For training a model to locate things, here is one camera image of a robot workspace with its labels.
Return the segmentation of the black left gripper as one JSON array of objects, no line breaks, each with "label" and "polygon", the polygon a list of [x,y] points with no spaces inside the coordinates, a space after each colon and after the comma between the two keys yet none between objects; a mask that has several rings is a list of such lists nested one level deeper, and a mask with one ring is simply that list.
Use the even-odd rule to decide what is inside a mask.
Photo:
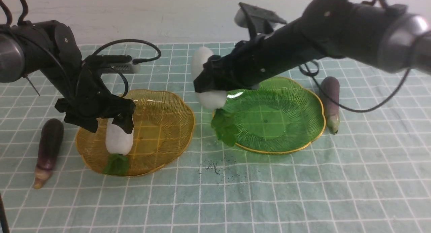
[{"label": "black left gripper", "polygon": [[113,124],[120,127],[126,134],[134,130],[133,113],[135,103],[125,98],[129,91],[129,83],[125,76],[117,72],[124,83],[122,95],[114,95],[106,87],[101,73],[83,69],[78,76],[74,97],[60,98],[55,103],[55,109],[65,113],[64,121],[89,132],[98,129],[98,119],[113,119]]}]

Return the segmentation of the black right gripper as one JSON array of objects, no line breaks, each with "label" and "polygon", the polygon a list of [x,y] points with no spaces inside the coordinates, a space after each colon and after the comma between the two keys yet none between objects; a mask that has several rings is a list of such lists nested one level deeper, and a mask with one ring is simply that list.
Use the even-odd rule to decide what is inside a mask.
[{"label": "black right gripper", "polygon": [[195,92],[257,89],[261,82],[270,78],[268,69],[257,62],[256,51],[260,47],[252,41],[240,41],[223,57],[207,47],[200,47],[193,56]]}]

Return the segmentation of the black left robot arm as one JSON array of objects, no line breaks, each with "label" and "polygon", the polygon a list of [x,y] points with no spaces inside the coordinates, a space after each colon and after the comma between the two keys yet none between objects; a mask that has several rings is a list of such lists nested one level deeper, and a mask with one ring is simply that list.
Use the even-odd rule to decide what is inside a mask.
[{"label": "black left robot arm", "polygon": [[40,71],[60,92],[55,109],[64,113],[64,121],[96,132],[99,119],[130,134],[135,103],[112,94],[101,74],[113,72],[91,55],[82,59],[71,29],[63,23],[48,21],[33,25],[1,25],[1,83],[12,83]]}]

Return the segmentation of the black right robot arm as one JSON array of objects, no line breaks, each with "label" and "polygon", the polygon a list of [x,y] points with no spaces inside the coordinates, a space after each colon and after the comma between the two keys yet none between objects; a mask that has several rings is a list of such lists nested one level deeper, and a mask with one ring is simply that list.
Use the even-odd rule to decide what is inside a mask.
[{"label": "black right robot arm", "polygon": [[255,89],[287,70],[322,58],[350,58],[394,73],[430,74],[430,25],[403,4],[313,0],[288,23],[275,12],[240,2],[235,22],[249,30],[224,56],[206,55],[192,71],[197,93]]}]

